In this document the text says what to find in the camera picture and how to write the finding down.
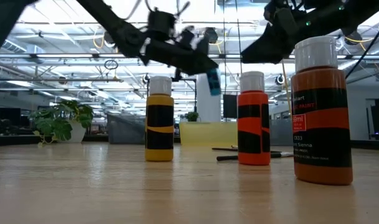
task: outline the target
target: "white bottle cap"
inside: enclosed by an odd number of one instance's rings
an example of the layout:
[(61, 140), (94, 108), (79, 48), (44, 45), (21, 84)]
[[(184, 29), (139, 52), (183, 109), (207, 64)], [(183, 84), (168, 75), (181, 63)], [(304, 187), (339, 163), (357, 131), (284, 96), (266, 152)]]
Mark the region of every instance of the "white bottle cap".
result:
[(171, 83), (170, 77), (151, 77), (149, 83), (149, 94), (165, 94), (171, 96)]
[(329, 66), (337, 68), (336, 40), (334, 37), (311, 37), (296, 44), (296, 72), (307, 68)]
[(245, 72), (240, 76), (240, 91), (264, 91), (264, 73)]

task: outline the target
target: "gray cubicle wall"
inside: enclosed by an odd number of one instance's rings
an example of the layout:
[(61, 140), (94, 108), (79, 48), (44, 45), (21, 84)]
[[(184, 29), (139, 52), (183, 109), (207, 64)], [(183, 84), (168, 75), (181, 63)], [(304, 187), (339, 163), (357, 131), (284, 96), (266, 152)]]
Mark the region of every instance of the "gray cubicle wall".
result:
[(292, 146), (293, 131), (291, 119), (270, 120), (269, 134), (272, 146)]
[(111, 144), (145, 144), (145, 118), (132, 114), (108, 114)]

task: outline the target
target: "small plant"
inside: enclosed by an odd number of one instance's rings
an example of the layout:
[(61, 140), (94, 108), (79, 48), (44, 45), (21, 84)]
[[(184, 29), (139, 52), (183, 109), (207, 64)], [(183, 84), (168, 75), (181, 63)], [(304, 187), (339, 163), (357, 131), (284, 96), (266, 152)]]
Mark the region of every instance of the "small plant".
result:
[[(67, 141), (72, 138), (72, 126), (69, 121), (81, 123), (83, 128), (91, 126), (93, 110), (88, 105), (81, 105), (77, 101), (62, 101), (56, 106), (38, 110), (32, 113), (31, 117), (38, 131), (34, 131), (36, 136), (41, 138), (39, 147), (43, 144), (50, 144), (56, 140)], [(45, 140), (46, 136), (51, 136), (51, 141)]]
[(185, 118), (188, 119), (188, 121), (197, 121), (198, 117), (199, 114), (197, 112), (189, 112), (185, 115)]

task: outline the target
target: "black label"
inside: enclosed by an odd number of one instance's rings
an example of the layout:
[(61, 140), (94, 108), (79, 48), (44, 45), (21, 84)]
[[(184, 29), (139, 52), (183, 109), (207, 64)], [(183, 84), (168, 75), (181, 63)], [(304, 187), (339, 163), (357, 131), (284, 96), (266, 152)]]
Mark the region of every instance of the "black label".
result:
[(269, 142), (269, 133), (266, 131), (263, 131), (261, 134), (261, 137), (263, 138), (263, 152), (270, 152), (270, 142)]
[(261, 153), (260, 136), (246, 131), (238, 131), (238, 152)]
[(169, 127), (174, 125), (174, 107), (166, 105), (147, 106), (147, 125), (149, 127)]
[(174, 133), (159, 133), (151, 130), (146, 131), (147, 149), (173, 149)]
[(267, 104), (261, 105), (261, 126), (269, 128), (269, 106)]
[(260, 117), (259, 105), (238, 106), (238, 119), (239, 118), (259, 118), (259, 117)]
[(318, 88), (302, 90), (292, 94), (293, 114), (303, 114), (315, 110), (346, 108), (347, 91), (341, 88)]
[(293, 138), (295, 162), (314, 166), (352, 166), (348, 129), (308, 129), (293, 134)]

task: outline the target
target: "table surface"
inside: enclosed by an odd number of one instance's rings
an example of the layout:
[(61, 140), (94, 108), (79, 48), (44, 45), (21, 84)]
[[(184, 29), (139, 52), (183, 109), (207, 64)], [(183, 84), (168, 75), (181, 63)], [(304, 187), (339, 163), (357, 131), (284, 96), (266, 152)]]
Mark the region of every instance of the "table surface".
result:
[(174, 153), (144, 162), (143, 146), (0, 147), (0, 223), (379, 223), (379, 151), (353, 150), (344, 187), (297, 180), (293, 158), (253, 167), (215, 160), (234, 152)]

